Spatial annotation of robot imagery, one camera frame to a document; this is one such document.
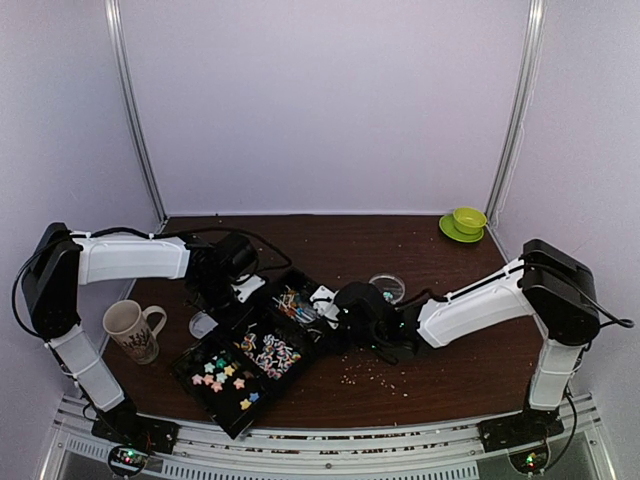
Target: brown wooden table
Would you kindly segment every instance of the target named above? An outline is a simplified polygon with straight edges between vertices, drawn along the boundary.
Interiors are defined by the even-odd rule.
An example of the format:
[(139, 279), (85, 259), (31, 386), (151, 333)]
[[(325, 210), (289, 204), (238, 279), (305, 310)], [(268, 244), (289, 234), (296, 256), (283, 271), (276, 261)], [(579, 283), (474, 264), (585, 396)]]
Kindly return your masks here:
[[(446, 293), (496, 271), (504, 262), (487, 235), (464, 245), (438, 230), (437, 217), (277, 216), (173, 218), (166, 230), (206, 225), (255, 231), (291, 256), (315, 281), (338, 289), (380, 272), (399, 275), (407, 296), (424, 287)], [(221, 234), (203, 234), (215, 240)], [(281, 260), (266, 247), (261, 265)], [(161, 353), (138, 366), (110, 342), (104, 359), (141, 412), (190, 420), (207, 416), (168, 366), (195, 342), (183, 282), (146, 279), (131, 298), (143, 308), (161, 305), (169, 320), (159, 335)], [(398, 366), (353, 348), (320, 359), (256, 425), (271, 427), (368, 427), (435, 422), (502, 413), (522, 406), (542, 345), (530, 317), (463, 337)]]

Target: ceramic mug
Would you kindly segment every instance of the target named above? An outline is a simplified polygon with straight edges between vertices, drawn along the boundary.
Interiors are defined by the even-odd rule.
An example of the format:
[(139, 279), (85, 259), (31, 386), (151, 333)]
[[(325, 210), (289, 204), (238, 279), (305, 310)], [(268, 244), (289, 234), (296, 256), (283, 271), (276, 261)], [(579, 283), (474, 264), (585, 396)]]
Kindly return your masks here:
[[(147, 317), (152, 313), (162, 315), (156, 328), (151, 330)], [(102, 318), (102, 326), (131, 359), (146, 365), (160, 353), (156, 340), (167, 323), (167, 312), (162, 307), (151, 306), (142, 310), (133, 300), (122, 300), (109, 307)]]

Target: clear plastic lid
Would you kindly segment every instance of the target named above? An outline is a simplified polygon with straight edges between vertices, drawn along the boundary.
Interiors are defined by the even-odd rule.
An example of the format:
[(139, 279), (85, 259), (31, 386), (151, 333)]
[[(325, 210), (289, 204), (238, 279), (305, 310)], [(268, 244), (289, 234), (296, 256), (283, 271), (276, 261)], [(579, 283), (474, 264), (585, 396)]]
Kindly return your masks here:
[(378, 273), (369, 279), (382, 292), (384, 299), (394, 305), (404, 298), (405, 286), (402, 279), (391, 273)]

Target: black divided tray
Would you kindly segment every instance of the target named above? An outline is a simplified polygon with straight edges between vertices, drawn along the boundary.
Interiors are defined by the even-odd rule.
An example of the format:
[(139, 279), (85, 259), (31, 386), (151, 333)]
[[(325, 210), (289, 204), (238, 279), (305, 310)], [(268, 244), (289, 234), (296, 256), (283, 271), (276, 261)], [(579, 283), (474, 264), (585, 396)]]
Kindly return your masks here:
[(302, 273), (288, 272), (261, 289), (232, 330), (214, 329), (171, 365), (187, 393), (231, 438), (307, 370), (333, 332), (321, 328), (321, 319), (310, 329), (283, 312), (273, 298), (287, 287), (303, 297), (317, 289)]

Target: mug handle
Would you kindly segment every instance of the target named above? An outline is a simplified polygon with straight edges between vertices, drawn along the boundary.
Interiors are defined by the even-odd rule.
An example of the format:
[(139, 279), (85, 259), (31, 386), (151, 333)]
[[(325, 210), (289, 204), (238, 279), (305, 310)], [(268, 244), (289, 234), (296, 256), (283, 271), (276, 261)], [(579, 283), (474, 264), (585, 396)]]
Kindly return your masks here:
[(164, 308), (162, 307), (152, 305), (144, 309), (144, 311), (142, 312), (142, 316), (146, 320), (147, 317), (152, 313), (159, 313), (160, 315), (162, 315), (162, 318), (158, 322), (158, 325), (156, 325), (156, 328), (151, 331), (151, 333), (153, 333), (153, 336), (157, 337), (160, 331), (164, 328), (164, 325), (167, 323), (167, 312), (165, 312)]

